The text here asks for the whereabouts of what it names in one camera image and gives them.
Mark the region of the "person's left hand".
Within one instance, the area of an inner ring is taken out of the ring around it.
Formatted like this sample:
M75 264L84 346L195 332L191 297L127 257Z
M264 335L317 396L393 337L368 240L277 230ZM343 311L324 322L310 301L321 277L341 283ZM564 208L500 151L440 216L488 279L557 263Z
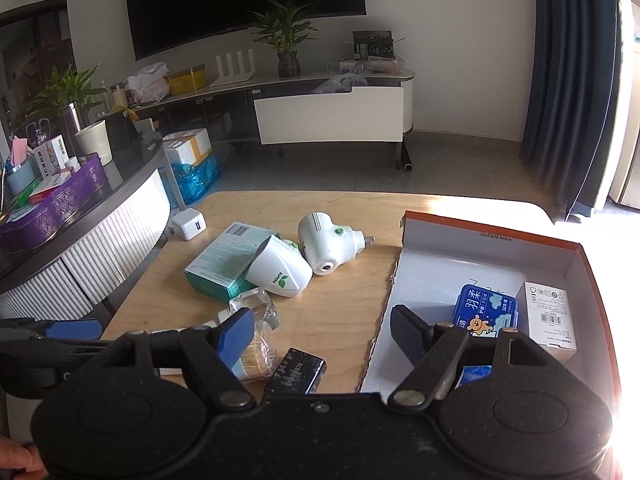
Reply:
M49 478L34 444L19 445L3 434L0 436L0 467L2 470L15 472L14 478L17 480Z

